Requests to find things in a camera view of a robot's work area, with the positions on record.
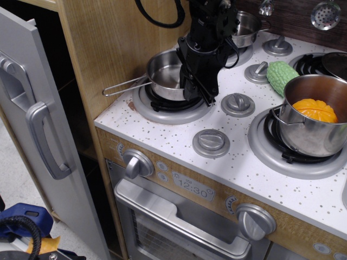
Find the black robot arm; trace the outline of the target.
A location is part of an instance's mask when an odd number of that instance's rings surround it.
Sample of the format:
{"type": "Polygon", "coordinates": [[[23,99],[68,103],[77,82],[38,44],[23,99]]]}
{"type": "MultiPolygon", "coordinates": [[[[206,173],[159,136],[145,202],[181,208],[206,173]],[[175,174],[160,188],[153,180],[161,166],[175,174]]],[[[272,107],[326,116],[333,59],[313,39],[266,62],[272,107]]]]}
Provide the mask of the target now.
{"type": "Polygon", "coordinates": [[[210,106],[219,94],[220,70],[239,52],[232,40],[238,10],[235,1],[190,1],[189,11],[190,31],[178,40],[179,84],[185,100],[201,99],[210,106]]]}

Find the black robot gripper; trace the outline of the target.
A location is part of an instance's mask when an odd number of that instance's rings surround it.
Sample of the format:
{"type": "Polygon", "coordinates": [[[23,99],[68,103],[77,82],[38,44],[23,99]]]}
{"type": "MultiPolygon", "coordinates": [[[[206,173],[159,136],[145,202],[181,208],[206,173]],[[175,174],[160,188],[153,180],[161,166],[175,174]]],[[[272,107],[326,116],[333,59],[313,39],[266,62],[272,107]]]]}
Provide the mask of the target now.
{"type": "Polygon", "coordinates": [[[218,74],[232,53],[239,56],[239,49],[230,37],[209,51],[199,50],[189,36],[179,38],[177,54],[182,63],[179,85],[184,99],[203,99],[207,106],[214,103],[219,94],[218,74]]]}

